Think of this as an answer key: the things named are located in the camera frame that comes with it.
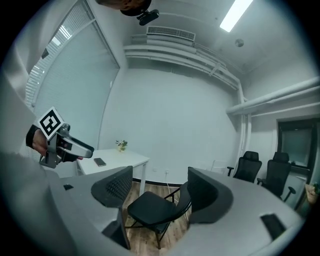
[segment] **chair backrest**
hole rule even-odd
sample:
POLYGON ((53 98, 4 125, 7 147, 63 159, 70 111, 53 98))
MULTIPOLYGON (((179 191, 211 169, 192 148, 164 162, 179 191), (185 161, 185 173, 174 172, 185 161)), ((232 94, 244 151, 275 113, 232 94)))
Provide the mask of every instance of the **chair backrest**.
POLYGON ((273 159, 268 161, 265 178, 266 185, 263 185, 263 187, 280 197, 284 192, 290 171, 289 155, 284 152, 275 152, 273 159))
POLYGON ((188 192, 188 182, 186 182, 182 184, 180 187, 179 201, 173 210, 172 218, 175 218, 175 220, 180 218, 182 215, 186 213, 186 211, 189 209, 190 206, 191 206, 191 197, 188 192))
POLYGON ((128 166, 91 187, 92 196, 106 207, 121 208, 132 187, 133 167, 128 166))
POLYGON ((262 162, 259 161, 259 154, 257 152, 246 151, 243 157, 239 158, 238 168, 233 177, 254 183, 261 165, 262 162))

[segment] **window frame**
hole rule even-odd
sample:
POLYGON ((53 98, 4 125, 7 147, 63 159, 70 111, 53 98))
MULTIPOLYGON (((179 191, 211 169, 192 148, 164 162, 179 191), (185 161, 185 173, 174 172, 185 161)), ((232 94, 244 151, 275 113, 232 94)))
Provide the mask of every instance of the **window frame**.
POLYGON ((315 161, 317 155, 317 122, 320 121, 320 118, 311 118, 311 119, 302 119, 302 120, 294 120, 294 121, 279 121, 278 122, 278 145, 277 152, 282 152, 282 139, 283 132, 285 131, 296 131, 302 129, 311 129, 311 144, 309 151, 309 159, 307 162, 307 166, 302 166, 298 164, 291 164, 291 171, 299 174, 303 174, 307 176, 307 183, 310 181, 315 161))

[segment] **chair seat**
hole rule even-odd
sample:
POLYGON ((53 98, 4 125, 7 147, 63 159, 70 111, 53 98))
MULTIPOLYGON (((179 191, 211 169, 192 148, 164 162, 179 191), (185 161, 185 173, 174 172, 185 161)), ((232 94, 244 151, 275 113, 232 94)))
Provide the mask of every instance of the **chair seat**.
MULTIPOLYGON (((176 205, 152 192, 144 192, 127 208, 128 214, 142 225, 152 225, 161 222, 172 215, 176 205)), ((168 223, 148 227, 153 231, 162 233, 168 223)))

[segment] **air vent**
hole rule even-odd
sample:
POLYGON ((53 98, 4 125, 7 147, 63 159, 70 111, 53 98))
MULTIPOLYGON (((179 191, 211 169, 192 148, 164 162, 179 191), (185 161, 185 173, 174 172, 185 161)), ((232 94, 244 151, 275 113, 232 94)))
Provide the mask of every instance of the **air vent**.
POLYGON ((146 30, 146 34, 171 36, 171 37, 186 39, 192 42, 194 42, 196 38, 195 33, 191 33, 189 31, 176 29, 172 27, 165 27, 165 26, 148 26, 146 30))

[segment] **wooden floor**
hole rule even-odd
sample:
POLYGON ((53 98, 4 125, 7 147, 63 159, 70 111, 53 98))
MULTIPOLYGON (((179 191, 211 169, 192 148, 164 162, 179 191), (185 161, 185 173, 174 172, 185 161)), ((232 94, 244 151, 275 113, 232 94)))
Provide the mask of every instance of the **wooden floor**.
MULTIPOLYGON (((177 187, 170 187, 170 193, 175 191, 177 187)), ((131 226, 134 220, 128 216, 127 207, 134 200, 138 198, 140 190, 140 183, 133 182, 132 189, 127 196, 123 204, 123 219, 125 226, 131 226)), ((157 186, 151 184, 145 184, 145 191, 151 191, 161 197, 169 195, 169 189, 167 186, 157 186)), ((138 256, 162 256, 172 248, 175 243, 184 235, 187 231, 188 220, 191 214, 191 207, 189 210, 181 216, 179 219, 171 222, 166 233, 164 234, 160 244, 161 249, 157 248, 157 241, 155 233, 147 228, 130 228, 126 230, 127 237, 130 242, 131 251, 138 256)))

